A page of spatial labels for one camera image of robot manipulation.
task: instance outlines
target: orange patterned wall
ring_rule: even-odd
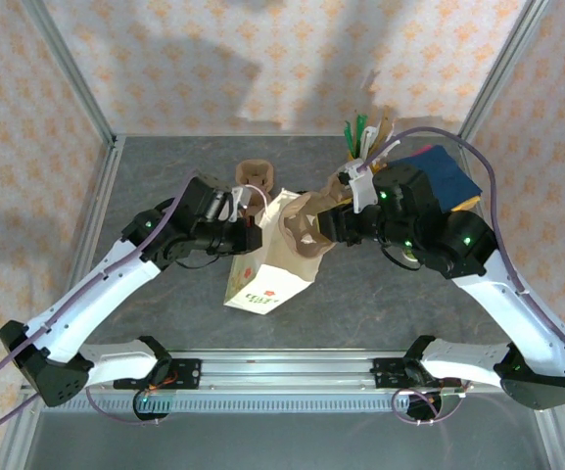
[[[565,1],[550,2],[474,145],[494,164],[513,259],[565,320]]]
[[[156,135],[342,133],[369,103],[456,130],[525,3],[46,1],[113,130]]]
[[[101,146],[21,0],[0,0],[0,327],[62,295]],[[21,379],[0,374],[0,416]]]

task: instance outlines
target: gray mat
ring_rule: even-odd
[[[472,395],[432,427],[392,413],[179,413],[141,429],[94,412],[43,412],[25,468],[544,470],[549,463],[532,410],[506,396]]]
[[[443,139],[412,138],[395,148],[406,157]],[[343,137],[128,137],[95,261],[138,212],[170,197],[182,175],[198,167],[228,182],[244,159],[275,165],[276,189],[318,190],[345,161]],[[202,258],[188,259],[200,262]],[[367,348],[406,350],[419,335],[496,343],[503,332],[467,294],[440,274],[407,272],[375,243],[336,247],[316,282],[267,316],[222,306],[230,259],[201,270],[170,267],[113,313],[91,338],[130,341],[153,335],[170,349]]]

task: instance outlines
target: purple cable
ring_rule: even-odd
[[[466,140],[446,130],[439,129],[437,127],[431,127],[431,126],[412,127],[388,139],[383,145],[380,146],[380,148],[378,148],[371,156],[367,158],[365,163],[359,167],[359,170],[367,169],[369,165],[371,165],[371,163],[385,149],[387,149],[391,144],[393,144],[397,140],[401,140],[404,137],[417,132],[433,132],[435,134],[440,134],[443,135],[444,137],[447,137],[448,139],[453,140],[454,142],[456,142],[457,144],[461,145],[469,152],[471,152],[474,155],[474,157],[476,157],[480,161],[480,163],[485,167],[485,170],[489,175],[489,181],[491,184],[491,223],[495,232],[495,237],[497,239],[497,248],[499,249],[499,254],[501,256],[501,259],[504,265],[506,266],[508,275],[510,276],[510,279],[515,283],[515,286],[517,287],[517,291],[522,293],[520,297],[533,310],[539,321],[543,323],[549,330],[551,330],[556,336],[558,336],[558,338],[565,344],[565,333],[563,333],[563,331],[558,326],[556,326],[552,322],[552,320],[549,319],[547,314],[542,310],[539,304],[537,304],[537,301],[535,301],[535,299],[533,299],[532,296],[526,292],[526,288],[521,282],[521,279],[517,274],[517,270],[515,269],[515,266],[513,265],[513,263],[510,260],[510,257],[508,256],[508,251],[506,250],[504,239],[499,229],[499,222],[497,221],[497,184],[495,182],[495,172],[493,167],[491,166],[491,163],[485,158],[484,155],[482,155],[482,153],[480,153],[478,149],[476,149],[473,145],[471,145]]]
[[[38,330],[36,330],[32,335],[29,336],[29,338],[27,338],[26,340],[24,340],[22,343],[20,343],[16,348],[14,348],[13,350],[11,350],[2,360],[0,360],[0,371],[1,369],[3,369],[9,362],[12,362],[12,360],[21,352],[23,351],[26,347],[28,347],[29,345],[31,345],[32,343],[34,343],[38,338],[40,338],[47,330],[49,330],[49,328],[58,321],[59,318],[61,318],[68,310],[69,308],[71,308],[71,306],[73,304],[75,304],[75,302],[77,302],[84,294],[86,294],[90,289],[92,289],[95,285],[97,285],[100,281],[102,281],[105,278],[105,274],[110,274],[111,272],[115,271],[115,269],[118,269],[119,267],[123,266],[124,264],[126,264],[128,261],[132,260],[134,257],[137,257],[141,254],[141,252],[147,247],[149,246],[150,243],[152,243],[154,241],[154,239],[158,236],[158,234],[160,233],[160,231],[166,226],[166,224],[168,223],[168,220],[171,218],[171,216],[173,215],[173,213],[175,212],[175,209],[177,208],[178,203],[180,202],[180,199],[182,199],[182,196],[184,195],[184,192],[186,191],[186,188],[188,186],[188,184],[191,182],[191,180],[197,175],[197,170],[192,169],[191,171],[189,171],[186,174],[186,177],[182,180],[182,184],[179,186],[179,188],[177,189],[175,196],[173,197],[173,202],[171,203],[171,205],[168,207],[168,209],[165,212],[165,215],[163,216],[163,218],[161,219],[160,223],[158,224],[158,226],[152,231],[152,233],[150,233],[147,238],[143,241],[143,243],[141,243],[138,247],[136,247],[135,250],[132,250],[131,253],[129,253],[128,255],[124,256],[122,259],[119,259],[118,261],[115,261],[113,264],[111,264],[110,266],[108,266],[106,269],[104,269],[103,273],[98,273],[96,276],[94,276],[93,278],[91,278],[88,282],[86,282],[86,284],[84,284],[83,286],[81,286],[74,294],[72,294],[62,305],[60,308],[58,308],[58,310],[56,310],[56,312],[54,312],[54,314],[45,322],[45,324],[43,326],[41,326]],[[12,418],[14,415],[16,415],[17,413],[19,413],[22,409],[24,409],[28,404],[30,404],[33,400],[35,400],[36,398],[38,398],[38,395],[34,395],[32,396],[30,399],[27,399],[26,401],[24,401],[23,403],[21,403],[19,406],[17,406],[14,410],[12,410],[10,413],[6,414],[4,417],[0,418],[0,426],[5,423],[6,421],[8,421],[10,418]]]
[[[104,272],[106,274],[110,274],[110,273],[114,272],[115,270],[119,269],[120,267],[122,267],[127,262],[129,262],[132,259],[140,256],[140,254],[143,253],[143,250],[145,250],[148,247],[148,245],[154,241],[154,239],[158,236],[158,234],[161,233],[161,230],[163,230],[163,228],[165,228],[165,225],[168,223],[168,220],[171,218],[171,216],[173,215],[173,213],[177,209],[177,205],[179,204],[180,200],[182,199],[182,196],[184,196],[184,193],[186,192],[186,188],[188,187],[188,183],[190,183],[191,180],[193,178],[195,178],[195,176],[197,176],[197,170],[196,169],[191,169],[188,173],[186,173],[186,176],[182,180],[182,184],[180,185],[177,192],[175,193],[175,196],[173,196],[173,202],[171,203],[171,205],[166,210],[165,215],[161,219],[160,223],[156,226],[156,228],[152,231],[152,233],[150,233],[149,236],[143,241],[143,243],[141,243],[138,247],[136,247],[136,250],[133,250],[131,253],[125,255],[123,258],[112,263],[110,266],[108,266],[106,269],[104,269]]]
[[[99,407],[99,404],[97,404],[97,401],[95,401],[93,399],[93,397],[90,395],[90,389],[88,389],[88,388],[86,388],[86,399],[88,400],[88,402],[90,403],[90,405],[93,407],[93,409],[95,411],[97,411],[102,416],[107,417],[108,419],[112,419],[113,421],[117,421],[117,423],[127,424],[129,426],[147,426],[148,424],[152,424],[152,423],[149,423],[147,421],[130,421],[129,419],[119,418],[118,416],[114,416],[113,414],[110,414],[109,412],[104,411],[102,408]],[[164,418],[158,419],[153,424],[158,426],[158,424],[161,423],[164,420],[165,420]]]
[[[422,400],[424,400],[426,403],[428,403],[428,406],[430,406],[430,409],[432,409],[432,412],[435,414],[435,419],[431,419],[431,420],[428,420],[428,421],[421,421],[421,420],[406,419],[403,416],[401,416],[400,412],[396,408],[396,400],[398,399],[398,396],[403,392],[409,392],[412,395],[415,395],[416,397],[419,397]],[[456,410],[462,405],[463,401],[464,401],[464,399],[461,399],[456,404],[454,409],[452,411],[450,411],[448,414],[446,414],[445,416],[439,416],[439,411],[437,411],[437,409],[430,402],[430,400],[425,395],[423,395],[421,392],[418,392],[418,391],[413,390],[413,389],[398,389],[398,390],[396,390],[396,392],[391,397],[391,408],[393,410],[393,413],[395,414],[395,416],[397,417],[397,419],[399,421],[401,421],[402,423],[414,424],[415,426],[418,426],[418,425],[421,425],[421,424],[435,424],[435,423],[441,423],[442,421],[445,421],[446,419],[448,419],[450,416],[452,416],[456,412]]]

